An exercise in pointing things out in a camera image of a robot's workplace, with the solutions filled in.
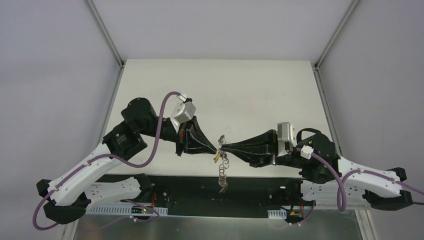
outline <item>white table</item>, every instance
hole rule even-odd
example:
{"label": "white table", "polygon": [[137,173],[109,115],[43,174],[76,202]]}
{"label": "white table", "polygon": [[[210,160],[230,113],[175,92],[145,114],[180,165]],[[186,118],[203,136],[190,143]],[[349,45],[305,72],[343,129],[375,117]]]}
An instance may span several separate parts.
{"label": "white table", "polygon": [[[187,94],[196,106],[198,123],[211,143],[225,134],[228,143],[277,129],[291,122],[296,130],[316,128],[330,137],[326,116],[308,61],[270,60],[163,60],[129,59],[119,84],[106,133],[123,121],[121,111],[134,98],[147,98],[157,114],[164,96],[171,91]],[[171,97],[164,117],[179,100]],[[143,136],[148,148],[130,161],[140,164],[150,156],[153,138]],[[299,177],[299,169],[286,166],[250,167],[228,155],[228,176]],[[121,165],[109,173],[218,176],[214,155],[175,154],[175,143],[161,140],[152,163],[144,168]]]}

